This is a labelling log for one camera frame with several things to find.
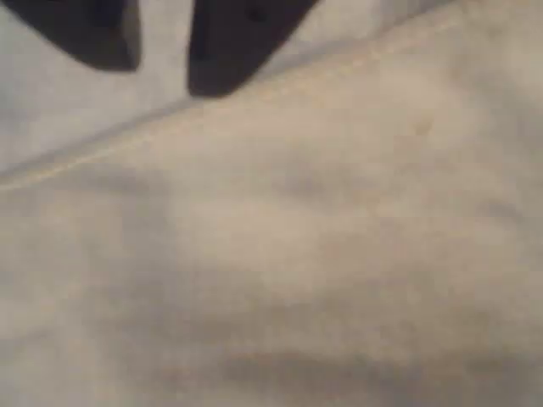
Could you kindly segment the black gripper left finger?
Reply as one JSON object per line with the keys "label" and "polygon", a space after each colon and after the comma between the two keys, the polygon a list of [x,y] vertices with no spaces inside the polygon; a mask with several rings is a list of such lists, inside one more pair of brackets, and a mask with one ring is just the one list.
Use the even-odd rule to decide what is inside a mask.
{"label": "black gripper left finger", "polygon": [[74,60],[102,71],[141,63],[139,1],[2,1],[1,7]]}

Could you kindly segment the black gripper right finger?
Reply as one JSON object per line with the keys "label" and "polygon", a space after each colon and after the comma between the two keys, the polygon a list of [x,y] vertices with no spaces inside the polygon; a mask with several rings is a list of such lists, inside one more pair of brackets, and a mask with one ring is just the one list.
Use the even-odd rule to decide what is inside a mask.
{"label": "black gripper right finger", "polygon": [[308,0],[195,1],[187,56],[193,97],[237,91],[292,36],[315,6]]}

